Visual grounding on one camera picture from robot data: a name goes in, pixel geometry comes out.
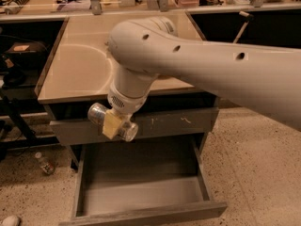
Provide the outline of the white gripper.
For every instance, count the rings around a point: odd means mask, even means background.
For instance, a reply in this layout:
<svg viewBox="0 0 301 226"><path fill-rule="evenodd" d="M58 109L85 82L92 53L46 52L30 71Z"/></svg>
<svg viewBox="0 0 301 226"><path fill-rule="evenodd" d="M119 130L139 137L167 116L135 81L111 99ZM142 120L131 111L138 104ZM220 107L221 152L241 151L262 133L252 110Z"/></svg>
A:
<svg viewBox="0 0 301 226"><path fill-rule="evenodd" d="M134 114L142 107L146 99L146 95L139 98L131 98L123 95L118 91L115 85L112 84L109 88L107 100L114 109L108 109L105 112L103 134L109 139L113 139L116 136L125 139L125 132L122 128L123 124L130 120L130 114Z"/></svg>

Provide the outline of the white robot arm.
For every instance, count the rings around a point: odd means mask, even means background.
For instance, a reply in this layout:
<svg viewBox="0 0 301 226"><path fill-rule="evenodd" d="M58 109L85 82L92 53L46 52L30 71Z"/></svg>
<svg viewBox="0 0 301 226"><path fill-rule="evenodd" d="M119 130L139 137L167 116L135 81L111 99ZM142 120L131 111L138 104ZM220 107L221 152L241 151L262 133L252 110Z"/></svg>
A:
<svg viewBox="0 0 301 226"><path fill-rule="evenodd" d="M160 74L301 130L298 49L182 39L168 18L151 17L115 25L108 50L119 64L104 120L109 138L145 103Z"/></svg>

